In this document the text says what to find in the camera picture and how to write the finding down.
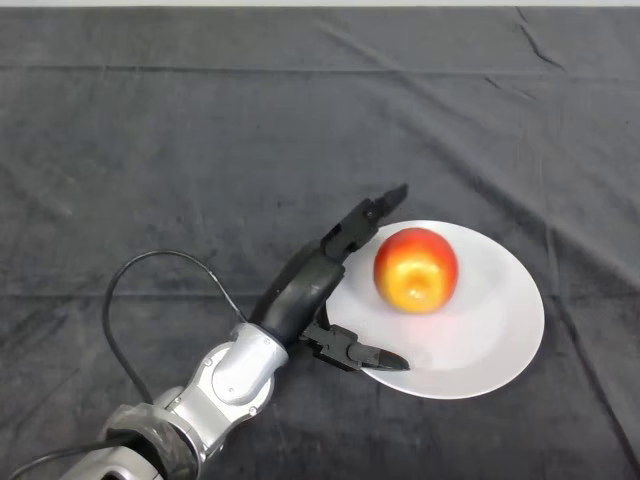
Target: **dark fabric surface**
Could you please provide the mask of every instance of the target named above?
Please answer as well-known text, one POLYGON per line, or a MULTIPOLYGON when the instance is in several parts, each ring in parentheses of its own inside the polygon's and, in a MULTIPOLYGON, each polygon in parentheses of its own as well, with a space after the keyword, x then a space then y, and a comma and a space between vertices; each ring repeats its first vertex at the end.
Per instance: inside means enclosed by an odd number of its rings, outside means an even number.
MULTIPOLYGON (((300 352, 205 478, 638 478, 639 22, 0 11, 0 476, 137 401, 99 326, 128 257, 198 255, 248 312, 299 246, 408 181, 394 221, 476 229, 531 271, 546 310, 531 366, 443 402, 300 352)), ((202 277, 155 259, 119 289, 115 334, 154 394, 233 325, 202 277)))

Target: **black cable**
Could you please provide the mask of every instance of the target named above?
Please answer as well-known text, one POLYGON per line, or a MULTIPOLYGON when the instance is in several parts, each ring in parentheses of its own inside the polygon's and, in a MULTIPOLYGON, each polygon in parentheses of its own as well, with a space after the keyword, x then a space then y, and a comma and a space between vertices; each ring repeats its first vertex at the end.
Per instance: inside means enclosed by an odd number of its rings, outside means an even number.
POLYGON ((29 463, 25 463, 20 468, 18 468, 15 472, 11 474, 9 480, 16 480, 18 477, 21 477, 29 470, 32 470, 36 467, 44 463, 52 462, 53 460, 58 460, 64 457, 70 457, 72 455, 81 455, 84 453, 93 452, 95 450, 102 450, 103 448, 111 448, 111 447, 119 447, 127 442, 131 437, 130 434, 125 435, 124 437, 118 436, 111 438, 109 440, 104 440, 102 442, 93 442, 87 443, 85 445, 77 445, 75 447, 62 448, 60 450, 54 450, 53 452, 49 452, 45 455, 42 455, 38 458, 31 460, 29 463))
POLYGON ((145 258, 148 258, 148 257, 154 257, 158 255, 170 255, 174 257, 180 257, 180 258, 184 258, 185 260, 189 260, 192 263, 195 263, 198 267, 204 270, 207 273, 207 275, 209 275, 209 277, 214 281, 214 283, 217 285, 218 289, 224 296, 224 299, 227 301, 229 306, 233 309, 233 311, 238 316, 238 318, 243 322, 247 321, 242 311, 238 308, 238 306, 235 304, 233 299, 227 293, 226 289, 222 285, 222 282, 218 280, 218 277, 216 277, 216 275, 211 271, 211 269, 209 269, 209 267, 207 267, 200 260, 198 260, 195 257, 192 257, 187 253, 179 252, 177 250, 152 250, 150 252, 146 252, 141 255, 138 255, 137 257, 133 257, 131 260, 125 263, 122 267, 120 267, 120 269, 115 273, 115 275, 109 282, 109 285, 107 286, 107 291, 104 295, 104 301, 102 303, 102 328, 104 330, 104 336, 107 339, 107 343, 109 344, 111 351, 115 355, 118 362, 120 362, 120 365, 122 365, 122 368, 127 373, 127 375, 129 376, 133 384, 136 386, 136 389, 138 390, 138 392, 140 392, 140 396, 142 397, 143 401, 149 404, 153 404, 153 397, 149 393, 147 386, 144 384, 140 376, 135 372, 135 370, 133 369, 133 367, 127 360, 127 358, 124 356, 124 354, 120 350, 120 347, 118 347, 115 339, 113 338, 113 333, 111 332, 111 323, 109 319, 109 310, 111 308, 113 292, 115 291, 116 286, 118 285, 118 281, 120 280, 120 278, 122 278, 125 272, 129 270, 129 268, 131 268, 133 265, 138 263, 139 261, 144 260, 145 258))
MULTIPOLYGON (((149 393, 147 386, 144 384, 142 379, 138 376, 138 374, 135 372, 135 370, 133 369, 133 367, 127 360, 127 358, 122 353, 122 350, 120 350, 120 347, 118 347, 118 344, 116 343, 115 338, 113 338, 113 332, 111 332, 109 311, 111 309, 111 301, 113 300, 113 292, 115 291, 116 286, 118 285, 118 282, 120 281, 124 273, 139 261, 144 260, 145 258, 148 258, 148 257, 155 257, 158 255, 170 255, 174 257, 180 257, 180 258, 184 258, 185 260, 189 260, 192 263, 195 263, 202 270, 204 270, 207 273, 207 275, 209 275, 209 277, 214 281, 214 283, 217 285, 218 289, 224 296, 224 299, 227 301, 229 306, 233 309, 233 311, 238 316, 240 321, 242 322, 247 321, 247 318, 242 313, 242 310, 238 308, 238 306, 235 304, 231 296, 229 296, 229 294, 227 293, 227 290, 224 288, 224 285, 222 285, 222 282, 218 279, 215 273, 213 273, 211 269, 207 267, 204 263, 202 263, 200 260, 198 260, 195 257, 192 257, 187 253, 180 252, 177 250, 152 250, 150 252, 146 252, 141 255, 138 255, 137 257, 133 257, 131 260, 125 263, 122 267, 120 267, 118 271, 115 273, 115 275, 109 281, 109 285, 107 286, 107 291, 104 295, 104 300, 102 303, 102 328, 104 330, 104 336, 107 339, 107 343, 109 344, 111 351, 113 352, 115 357, 118 359, 118 362, 120 362, 120 365, 122 365, 122 368, 124 368, 125 372, 129 376, 133 384, 136 386, 138 391, 140 392, 140 395, 142 396, 143 401, 149 404, 153 403, 153 397, 149 393)), ((48 463, 53 460, 58 460, 59 458, 69 457, 72 455, 89 453, 94 450, 101 450, 103 448, 117 447, 125 444, 129 439, 130 439, 130 435, 125 435, 124 437, 123 436, 114 437, 112 439, 105 440, 102 442, 94 442, 94 443, 88 443, 86 445, 78 445, 75 447, 63 448, 61 450, 54 450, 53 452, 49 452, 45 455, 42 455, 41 457, 38 457, 30 461, 29 463, 24 464, 23 466, 21 466, 11 474, 11 476, 9 477, 9 480, 16 480, 22 474, 28 472, 33 468, 36 468, 39 465, 42 465, 43 463, 48 463)))

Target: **robotic arm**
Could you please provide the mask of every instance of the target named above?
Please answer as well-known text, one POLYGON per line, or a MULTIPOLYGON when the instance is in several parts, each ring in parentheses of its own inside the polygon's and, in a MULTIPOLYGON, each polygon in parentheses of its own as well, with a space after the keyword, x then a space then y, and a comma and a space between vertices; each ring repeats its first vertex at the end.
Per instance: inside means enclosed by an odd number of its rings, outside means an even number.
POLYGON ((234 341, 201 360, 186 388, 173 388, 153 405, 120 406, 101 438, 119 446, 87 454, 62 480, 196 480, 204 464, 239 423, 257 415, 271 397, 274 372, 287 348, 302 342, 316 357, 343 370, 407 370, 402 357, 362 345, 330 325, 325 302, 342 280, 346 258, 378 231, 380 220, 407 196, 403 185, 357 205, 321 240, 296 254, 258 301, 234 341))

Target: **white plate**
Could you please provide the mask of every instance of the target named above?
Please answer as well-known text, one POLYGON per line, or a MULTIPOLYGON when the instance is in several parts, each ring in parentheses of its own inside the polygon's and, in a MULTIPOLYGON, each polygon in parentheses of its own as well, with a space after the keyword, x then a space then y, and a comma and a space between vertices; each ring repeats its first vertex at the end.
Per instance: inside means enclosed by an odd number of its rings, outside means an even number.
POLYGON ((428 220, 388 225, 345 266, 344 280, 327 301, 329 320, 409 361, 407 372, 364 369, 391 388, 438 399, 482 395, 517 377, 540 346, 544 310, 535 282, 516 257, 478 232, 428 220), (394 310, 373 283, 378 249, 410 227, 439 233, 458 257, 453 297, 432 314, 394 310))

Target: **apple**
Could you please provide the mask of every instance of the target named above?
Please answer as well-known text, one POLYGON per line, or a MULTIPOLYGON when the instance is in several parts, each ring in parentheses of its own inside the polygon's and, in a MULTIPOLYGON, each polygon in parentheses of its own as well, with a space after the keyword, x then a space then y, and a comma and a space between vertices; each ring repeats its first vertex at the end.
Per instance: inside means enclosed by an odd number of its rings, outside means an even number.
POLYGON ((431 313, 456 288, 458 260, 449 242, 425 228, 406 228, 387 238, 376 255, 373 277, 380 296, 408 313, 431 313))

